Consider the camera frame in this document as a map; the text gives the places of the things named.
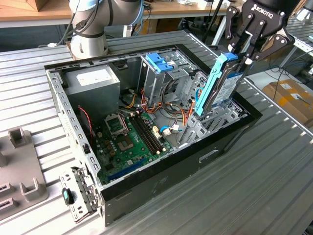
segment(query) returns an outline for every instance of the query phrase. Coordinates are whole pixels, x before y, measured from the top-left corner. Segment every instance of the metal bracket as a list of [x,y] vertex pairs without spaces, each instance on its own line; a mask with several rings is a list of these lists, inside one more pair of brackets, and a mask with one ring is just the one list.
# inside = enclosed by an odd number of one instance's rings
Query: metal bracket
[[231,39],[231,25],[234,23],[235,17],[241,13],[241,6],[240,7],[233,7],[230,6],[227,9],[226,13],[226,28],[225,28],[225,37],[226,39]]
[[248,34],[245,33],[246,29],[251,24],[254,19],[254,15],[250,13],[245,19],[239,30],[237,31],[235,37],[230,41],[230,45],[228,46],[228,50],[232,53],[239,53],[241,50],[241,45],[245,43],[248,38]]
[[71,168],[60,176],[62,195],[72,217],[79,223],[100,207],[100,196],[85,168]]

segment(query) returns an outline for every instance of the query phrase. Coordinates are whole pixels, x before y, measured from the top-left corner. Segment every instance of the aluminum table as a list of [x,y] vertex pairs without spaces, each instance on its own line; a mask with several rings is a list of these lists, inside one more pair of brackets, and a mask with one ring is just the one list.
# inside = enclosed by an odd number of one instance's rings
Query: aluminum table
[[297,48],[313,56],[313,42],[309,40],[309,36],[313,35],[313,23],[300,22],[293,16],[289,18],[286,29],[294,37],[295,42],[293,49],[286,56],[280,67],[283,67],[288,62]]
[[[175,43],[214,63],[184,31],[109,40],[113,53]],[[74,156],[43,69],[69,60],[64,46],[0,53],[0,136],[17,126],[31,131],[49,192],[1,221],[1,234],[300,235],[313,220],[313,135],[244,81],[239,92],[263,117],[229,153],[107,228],[97,213],[75,224],[58,178]]]

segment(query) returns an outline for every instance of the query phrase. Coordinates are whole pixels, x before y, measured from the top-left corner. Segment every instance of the blue cable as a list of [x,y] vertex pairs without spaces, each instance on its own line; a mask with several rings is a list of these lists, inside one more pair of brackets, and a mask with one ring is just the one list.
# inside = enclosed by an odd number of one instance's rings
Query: blue cable
[[163,126],[163,127],[161,127],[161,129],[160,129],[160,132],[162,133],[165,129],[167,129],[167,128],[170,128],[169,126]]
[[141,18],[141,20],[140,20],[140,28],[139,28],[139,30],[137,31],[137,33],[135,34],[135,36],[137,36],[138,33],[141,31],[141,27],[142,27],[142,18]]
[[203,88],[200,87],[200,88],[198,88],[198,89],[196,90],[196,97],[195,97],[195,100],[196,100],[196,101],[199,100],[199,98],[198,98],[198,92],[199,92],[200,90],[203,90]]

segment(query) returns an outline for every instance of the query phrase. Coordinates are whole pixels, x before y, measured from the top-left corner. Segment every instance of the white label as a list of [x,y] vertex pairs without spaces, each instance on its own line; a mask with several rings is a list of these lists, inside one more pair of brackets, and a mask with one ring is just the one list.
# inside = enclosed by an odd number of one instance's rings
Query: white label
[[303,99],[302,97],[301,97],[301,95],[299,95],[299,94],[297,94],[297,93],[294,93],[294,94],[291,94],[292,95],[292,97],[294,98],[294,99]]
[[283,84],[280,84],[284,89],[288,90],[288,89],[292,89],[291,86],[289,86],[289,84],[287,83],[283,83]]
[[228,99],[236,87],[236,82],[241,77],[242,77],[242,74],[239,74],[239,75],[231,77],[231,78],[227,78],[224,81],[224,84],[223,84],[222,88],[220,89],[220,92],[217,94],[212,105],[221,103],[224,100]]
[[77,80],[81,86],[87,86],[97,82],[104,82],[110,79],[112,78],[106,69],[81,73],[77,75]]
[[174,61],[169,61],[167,62],[168,65],[175,65],[175,62]]

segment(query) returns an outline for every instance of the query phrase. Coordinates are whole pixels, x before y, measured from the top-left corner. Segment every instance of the wooden table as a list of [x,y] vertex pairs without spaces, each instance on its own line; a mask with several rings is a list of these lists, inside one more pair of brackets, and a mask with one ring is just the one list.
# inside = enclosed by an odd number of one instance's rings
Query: wooden table
[[[208,16],[210,12],[209,7],[200,7],[196,3],[193,3],[191,6],[184,6],[176,1],[164,2],[156,0],[151,3],[151,8],[151,21],[165,18]],[[226,9],[220,9],[218,15],[225,16]],[[144,11],[143,19],[147,19],[148,17],[149,13]],[[68,24],[70,18],[71,11],[68,0],[50,0],[40,12],[0,6],[0,28]],[[225,28],[225,23],[226,17],[222,20],[216,38],[213,41],[214,45],[217,45],[219,42]],[[131,27],[125,26],[123,36],[129,36],[130,32]]]

